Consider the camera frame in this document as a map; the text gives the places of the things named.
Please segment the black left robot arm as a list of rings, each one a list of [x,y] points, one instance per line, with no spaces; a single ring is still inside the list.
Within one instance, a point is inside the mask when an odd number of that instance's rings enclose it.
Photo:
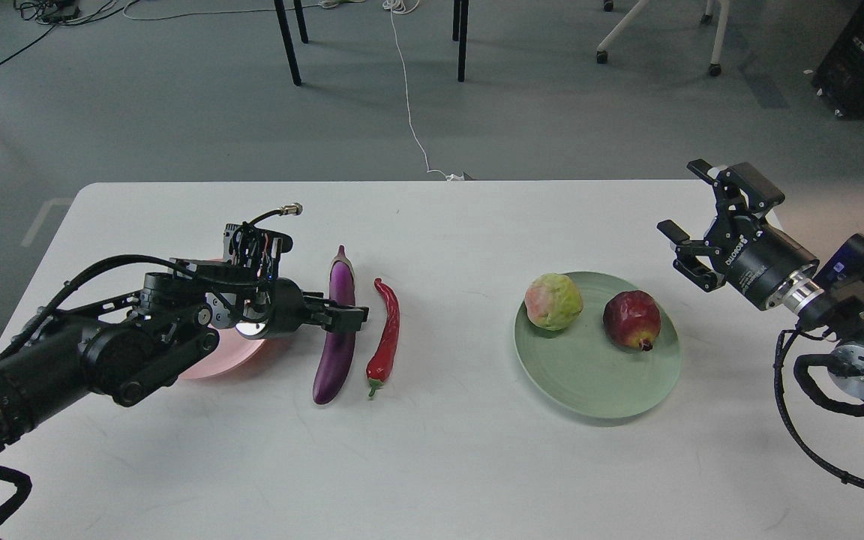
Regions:
[[[66,281],[0,352],[0,452],[89,393],[132,407],[171,386],[216,351],[221,329],[249,341],[303,325],[359,332],[366,307],[305,292],[279,274],[293,239],[260,221],[301,213],[291,204],[227,224],[218,261],[118,255]],[[0,526],[32,486],[0,465]]]

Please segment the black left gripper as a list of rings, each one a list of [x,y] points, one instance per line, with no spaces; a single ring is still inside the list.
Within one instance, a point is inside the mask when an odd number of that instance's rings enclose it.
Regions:
[[[237,322],[235,330],[249,341],[285,338],[302,325],[321,327],[332,334],[355,334],[369,318],[369,307],[345,305],[321,292],[305,292],[295,281],[278,279],[262,303],[250,305],[259,322]]]

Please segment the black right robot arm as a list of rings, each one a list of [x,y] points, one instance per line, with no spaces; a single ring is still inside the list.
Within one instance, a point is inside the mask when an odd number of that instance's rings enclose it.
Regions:
[[[864,417],[864,235],[855,233],[825,264],[783,230],[768,213],[785,201],[781,189],[750,163],[713,166],[702,158],[687,168],[706,182],[715,197],[715,217],[700,239],[672,220],[658,223],[671,242],[673,266],[700,290],[733,287],[758,310],[783,305],[796,316],[781,331],[772,363],[778,413],[788,433],[813,462],[846,485],[864,490],[864,478],[819,457],[794,427],[785,403],[783,366],[799,337],[832,341],[829,352],[796,358],[793,374],[816,406]]]

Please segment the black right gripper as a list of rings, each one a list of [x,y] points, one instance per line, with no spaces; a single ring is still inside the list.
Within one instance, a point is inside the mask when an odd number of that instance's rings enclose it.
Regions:
[[[713,166],[703,158],[690,160],[687,170],[706,182],[715,197],[711,230],[734,230],[737,218],[750,218],[762,230],[718,232],[706,240],[691,239],[672,220],[657,230],[671,242],[673,267],[704,292],[730,284],[759,311],[779,303],[777,291],[795,272],[807,277],[818,269],[818,257],[780,229],[767,215],[785,201],[785,194],[751,163]],[[706,257],[712,267],[700,261]]]

